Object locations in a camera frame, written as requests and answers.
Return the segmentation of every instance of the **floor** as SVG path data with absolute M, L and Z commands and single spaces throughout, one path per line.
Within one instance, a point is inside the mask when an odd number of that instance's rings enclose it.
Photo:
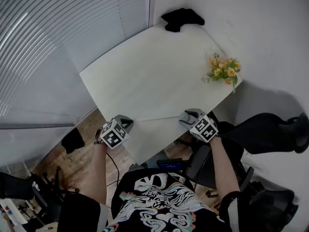
M 85 183 L 85 178 L 88 174 L 88 168 L 91 163 L 93 155 L 93 142 L 94 135 L 97 128 L 106 122 L 102 114 L 98 109 L 94 110 L 88 117 L 86 117 L 78 126 L 77 129 L 80 132 L 85 146 L 80 149 L 76 149 L 70 154 L 66 154 L 65 149 L 61 143 L 57 144 L 51 152 L 39 163 L 34 169 L 33 173 L 42 175 L 43 172 L 47 172 L 47 176 L 51 180 L 55 177 L 56 167 L 61 167 L 60 175 L 60 187 L 65 190 L 74 190 L 76 188 L 82 189 Z M 190 140 L 190 134 L 184 134 L 181 137 L 183 140 Z M 189 159 L 191 155 L 191 149 L 184 145 L 170 145 L 165 149 L 166 155 L 171 158 L 182 158 L 183 160 Z M 114 150 L 108 150 L 108 153 L 115 161 L 119 168 L 120 179 L 127 172 L 129 167 L 134 164 L 134 160 L 130 157 L 129 153 L 123 146 L 119 146 Z M 107 157 L 106 159 L 106 183 L 114 182 L 117 180 L 117 170 L 112 161 Z M 116 183 L 107 187 L 107 202 L 110 207 L 113 194 L 116 190 Z M 208 198 L 205 193 L 210 188 L 197 185 L 197 196 L 208 205 L 212 210 L 217 212 L 219 200 L 217 198 Z

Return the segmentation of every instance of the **white table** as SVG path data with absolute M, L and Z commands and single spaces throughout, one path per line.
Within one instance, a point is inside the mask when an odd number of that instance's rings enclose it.
M 201 81 L 214 53 L 223 56 L 198 25 L 185 25 L 179 33 L 156 25 L 98 58 L 80 76 L 107 121 L 118 114 L 134 120 L 124 146 L 142 164 L 186 132 L 176 117 L 182 111 L 200 108 L 207 114 L 232 92 L 224 81 Z

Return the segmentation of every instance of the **flower bouquet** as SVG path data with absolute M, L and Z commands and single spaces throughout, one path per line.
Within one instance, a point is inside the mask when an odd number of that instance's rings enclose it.
M 224 79 L 227 84 L 233 85 L 233 93 L 238 81 L 236 73 L 241 71 L 241 65 L 236 58 L 220 58 L 219 54 L 215 53 L 213 58 L 209 58 L 211 72 L 207 74 L 207 81 L 218 81 Z

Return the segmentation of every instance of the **black office chair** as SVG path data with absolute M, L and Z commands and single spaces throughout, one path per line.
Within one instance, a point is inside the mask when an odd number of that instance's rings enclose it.
M 240 187 L 253 174 L 253 169 L 246 172 L 240 162 L 244 148 L 250 154 L 302 153 L 309 145 L 309 120 L 305 114 L 284 121 L 274 114 L 263 113 L 236 127 L 228 122 L 219 122 L 213 113 L 209 113 L 208 117 L 215 121 L 226 153 L 240 177 Z M 191 167 L 187 169 L 187 176 L 200 185 L 216 189 L 210 144 L 195 137 L 191 142 L 176 140 L 175 143 L 187 145 L 193 151 L 188 161 Z
M 57 168 L 55 185 L 48 180 L 47 175 L 44 178 L 47 180 L 45 183 L 39 176 L 32 174 L 27 179 L 20 179 L 9 174 L 0 173 L 0 198 L 11 198 L 21 200 L 31 200 L 35 198 L 36 202 L 42 208 L 36 214 L 36 219 L 44 226 L 44 221 L 58 222 L 60 211 L 63 203 L 63 193 L 76 193 L 61 190 L 58 186 L 60 168 Z
M 250 200 L 248 219 L 252 232 L 280 232 L 298 210 L 291 190 L 266 190 L 260 182 L 252 182 L 244 194 Z
M 267 152 L 304 152 L 309 145 L 309 120 L 305 114 L 283 121 L 273 114 L 256 115 L 234 127 L 227 122 L 218 122 L 213 118 L 222 143 L 233 168 L 239 177 L 240 191 L 250 200 L 250 220 L 253 231 L 280 232 L 295 215 L 298 206 L 294 205 L 294 192 L 270 191 L 260 183 L 250 183 L 253 168 L 246 172 L 240 162 L 244 148 L 251 154 Z M 187 143 L 193 153 L 188 161 L 191 165 L 187 176 L 194 182 L 216 189 L 214 165 L 210 145 L 193 138 Z

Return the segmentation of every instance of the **person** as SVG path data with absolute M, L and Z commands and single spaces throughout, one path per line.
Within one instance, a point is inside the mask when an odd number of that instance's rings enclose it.
M 248 231 L 246 205 L 221 138 L 215 136 L 210 145 L 221 200 L 219 215 L 195 195 L 185 175 L 171 170 L 141 168 L 130 169 L 122 177 L 112 198 L 113 220 L 107 225 L 105 161 L 108 147 L 98 142 L 81 194 L 65 197 L 58 231 Z

